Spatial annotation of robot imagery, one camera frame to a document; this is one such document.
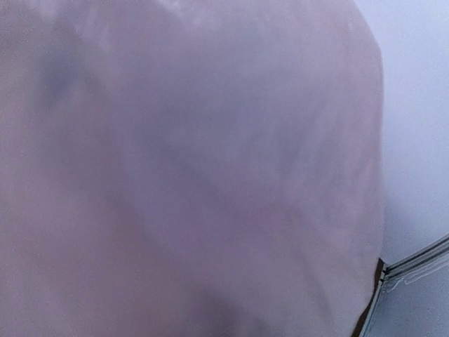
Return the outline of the translucent pink plastic bag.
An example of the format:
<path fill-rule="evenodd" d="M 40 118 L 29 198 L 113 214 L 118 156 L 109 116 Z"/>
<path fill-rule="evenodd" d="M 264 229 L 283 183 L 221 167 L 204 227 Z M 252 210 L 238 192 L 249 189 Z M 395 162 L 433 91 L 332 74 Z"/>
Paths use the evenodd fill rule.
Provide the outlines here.
<path fill-rule="evenodd" d="M 2 336 L 350 336 L 382 245 L 353 1 L 2 1 Z"/>

